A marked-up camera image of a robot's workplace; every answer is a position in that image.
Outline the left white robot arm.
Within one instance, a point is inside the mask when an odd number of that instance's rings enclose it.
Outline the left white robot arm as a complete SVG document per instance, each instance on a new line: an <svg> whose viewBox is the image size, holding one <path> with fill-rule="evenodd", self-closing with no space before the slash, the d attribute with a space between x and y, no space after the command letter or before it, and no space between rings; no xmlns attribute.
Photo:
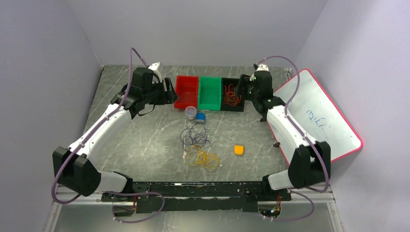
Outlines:
<svg viewBox="0 0 410 232"><path fill-rule="evenodd" d="M122 201L134 194L133 180L118 172L103 172L94 166L96 157L111 137L136 116L143 116L146 105L172 104L177 100L170 78L161 76L162 64L138 67L116 94L100 118L67 148L59 146L52 154L58 184L81 196L96 191L114 192Z"/></svg>

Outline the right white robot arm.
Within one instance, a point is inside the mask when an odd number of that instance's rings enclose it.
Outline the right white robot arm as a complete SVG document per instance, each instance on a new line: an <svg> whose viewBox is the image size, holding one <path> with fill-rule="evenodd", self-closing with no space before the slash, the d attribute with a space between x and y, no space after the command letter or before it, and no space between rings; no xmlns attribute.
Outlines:
<svg viewBox="0 0 410 232"><path fill-rule="evenodd" d="M329 186L331 148L326 141L319 142L309 135L293 118L288 104L273 93L269 71L256 71L254 75L241 75L234 88L237 97L251 101L255 110L268 123L277 139L277 146L289 161L287 170L266 176L261 195L273 200L280 189L311 189L325 183Z"/></svg>

